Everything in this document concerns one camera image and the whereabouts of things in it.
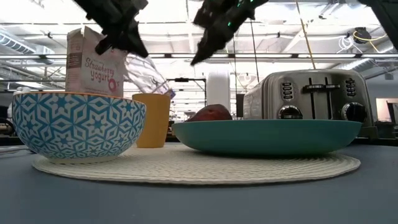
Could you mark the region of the pink cereal box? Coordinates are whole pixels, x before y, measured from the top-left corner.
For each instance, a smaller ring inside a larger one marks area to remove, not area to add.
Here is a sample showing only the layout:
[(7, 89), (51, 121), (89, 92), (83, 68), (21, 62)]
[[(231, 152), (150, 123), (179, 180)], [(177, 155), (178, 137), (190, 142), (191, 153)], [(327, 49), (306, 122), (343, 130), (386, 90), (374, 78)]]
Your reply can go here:
[(66, 91), (123, 97), (127, 53), (108, 49), (97, 54), (95, 47), (103, 39), (102, 34), (89, 27), (68, 33)]

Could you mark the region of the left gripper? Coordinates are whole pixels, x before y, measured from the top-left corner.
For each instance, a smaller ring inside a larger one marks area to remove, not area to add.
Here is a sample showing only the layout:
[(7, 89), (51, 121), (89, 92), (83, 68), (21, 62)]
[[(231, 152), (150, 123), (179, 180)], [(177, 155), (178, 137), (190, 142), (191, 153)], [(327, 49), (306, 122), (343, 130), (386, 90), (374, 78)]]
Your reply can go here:
[(140, 37), (135, 17), (148, 5), (148, 0), (73, 0), (101, 28), (104, 39), (95, 47), (98, 55), (108, 49), (126, 50), (142, 58), (149, 53)]

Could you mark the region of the white round woven placemat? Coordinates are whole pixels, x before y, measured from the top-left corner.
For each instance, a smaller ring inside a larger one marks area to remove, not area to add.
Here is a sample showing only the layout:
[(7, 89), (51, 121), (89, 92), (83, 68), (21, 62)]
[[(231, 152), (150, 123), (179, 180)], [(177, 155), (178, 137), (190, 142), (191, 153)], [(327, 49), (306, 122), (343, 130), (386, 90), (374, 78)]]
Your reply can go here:
[(358, 169), (359, 159), (338, 153), (315, 157), (236, 158), (200, 153), (184, 145), (132, 148), (116, 159), (55, 164), (38, 157), (32, 166), (73, 179), (187, 185), (250, 185), (333, 178)]

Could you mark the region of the silver four-slot toaster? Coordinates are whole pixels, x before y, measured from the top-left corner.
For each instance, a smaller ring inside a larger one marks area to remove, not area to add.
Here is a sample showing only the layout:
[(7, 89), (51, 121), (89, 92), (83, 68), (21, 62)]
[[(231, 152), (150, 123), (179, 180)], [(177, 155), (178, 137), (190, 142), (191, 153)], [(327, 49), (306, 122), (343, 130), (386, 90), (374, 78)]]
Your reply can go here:
[(366, 81), (353, 70), (272, 73), (244, 95), (243, 118), (356, 121), (360, 137), (378, 137)]

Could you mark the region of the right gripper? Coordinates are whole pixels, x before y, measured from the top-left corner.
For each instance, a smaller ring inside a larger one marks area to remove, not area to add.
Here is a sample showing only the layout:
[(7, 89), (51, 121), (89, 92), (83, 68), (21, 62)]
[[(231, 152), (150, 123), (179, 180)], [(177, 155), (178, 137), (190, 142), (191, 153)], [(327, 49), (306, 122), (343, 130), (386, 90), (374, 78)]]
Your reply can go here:
[[(255, 19), (255, 9), (269, 0), (204, 0), (193, 23), (206, 31), (216, 26), (225, 26), (236, 32), (247, 18)], [(220, 36), (205, 32), (198, 43), (198, 50), (190, 65), (194, 66), (210, 58), (217, 50), (224, 48)]]

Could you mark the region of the metal spoon clear handle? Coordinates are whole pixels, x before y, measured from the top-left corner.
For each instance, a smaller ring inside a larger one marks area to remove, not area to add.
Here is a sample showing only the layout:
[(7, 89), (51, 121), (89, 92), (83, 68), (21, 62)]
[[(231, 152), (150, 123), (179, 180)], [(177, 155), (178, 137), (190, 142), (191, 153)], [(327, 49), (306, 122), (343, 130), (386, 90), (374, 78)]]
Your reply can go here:
[(0, 155), (13, 154), (20, 151), (27, 151), (32, 153), (32, 151), (27, 146), (0, 146)]

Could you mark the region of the clear plastic cup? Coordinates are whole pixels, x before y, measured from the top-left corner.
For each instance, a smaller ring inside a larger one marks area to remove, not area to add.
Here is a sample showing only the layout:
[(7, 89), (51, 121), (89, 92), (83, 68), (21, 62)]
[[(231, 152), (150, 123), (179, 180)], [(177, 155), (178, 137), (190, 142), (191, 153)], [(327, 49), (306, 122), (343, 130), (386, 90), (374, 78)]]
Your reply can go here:
[(155, 63), (148, 56), (127, 54), (125, 58), (127, 79), (135, 84), (142, 93), (155, 93), (169, 95), (172, 99), (175, 92), (167, 83), (167, 80), (156, 69)]

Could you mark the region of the teal green round plate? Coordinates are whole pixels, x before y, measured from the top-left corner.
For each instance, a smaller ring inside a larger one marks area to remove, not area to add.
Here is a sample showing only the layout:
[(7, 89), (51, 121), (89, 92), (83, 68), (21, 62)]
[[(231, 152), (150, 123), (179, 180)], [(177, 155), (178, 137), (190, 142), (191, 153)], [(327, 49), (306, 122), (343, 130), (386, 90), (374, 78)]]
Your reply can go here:
[(184, 145), (201, 152), (234, 156), (325, 154), (349, 145), (362, 124), (322, 119), (224, 120), (175, 123)]

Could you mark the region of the brown bread slice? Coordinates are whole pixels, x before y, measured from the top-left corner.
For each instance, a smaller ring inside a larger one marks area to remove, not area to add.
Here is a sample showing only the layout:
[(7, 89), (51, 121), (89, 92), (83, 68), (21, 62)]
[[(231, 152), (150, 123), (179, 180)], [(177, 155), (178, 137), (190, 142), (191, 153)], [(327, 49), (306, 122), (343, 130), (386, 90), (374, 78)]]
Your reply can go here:
[(188, 118), (186, 122), (194, 121), (216, 121), (216, 120), (232, 120), (232, 116), (228, 109), (221, 105), (208, 105), (200, 109), (191, 118)]

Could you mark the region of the orange plastic cup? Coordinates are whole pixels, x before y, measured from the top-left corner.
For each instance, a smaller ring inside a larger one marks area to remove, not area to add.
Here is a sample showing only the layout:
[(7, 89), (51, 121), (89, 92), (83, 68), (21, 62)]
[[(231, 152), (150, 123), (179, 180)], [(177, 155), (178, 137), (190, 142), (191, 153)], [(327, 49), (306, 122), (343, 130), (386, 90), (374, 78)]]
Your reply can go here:
[(155, 93), (140, 93), (133, 100), (146, 105), (144, 129), (137, 140), (139, 148), (160, 148), (165, 144), (169, 126), (170, 96)]

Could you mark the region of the background display screen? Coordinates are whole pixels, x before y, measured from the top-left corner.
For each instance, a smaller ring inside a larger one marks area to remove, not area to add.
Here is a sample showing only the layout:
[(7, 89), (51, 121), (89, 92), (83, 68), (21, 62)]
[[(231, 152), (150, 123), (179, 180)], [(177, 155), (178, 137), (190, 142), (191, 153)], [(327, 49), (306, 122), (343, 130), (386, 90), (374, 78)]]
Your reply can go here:
[(376, 98), (376, 110), (378, 121), (391, 122), (388, 103), (398, 103), (398, 98)]

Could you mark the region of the blue white patterned bowl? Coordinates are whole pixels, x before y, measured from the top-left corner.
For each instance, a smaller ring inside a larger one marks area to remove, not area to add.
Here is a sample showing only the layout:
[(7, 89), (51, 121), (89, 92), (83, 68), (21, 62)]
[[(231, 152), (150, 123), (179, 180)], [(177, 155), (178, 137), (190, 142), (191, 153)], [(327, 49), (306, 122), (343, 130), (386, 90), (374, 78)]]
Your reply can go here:
[(139, 101), (88, 93), (18, 93), (12, 101), (20, 140), (55, 163), (118, 157), (138, 140), (146, 111)]

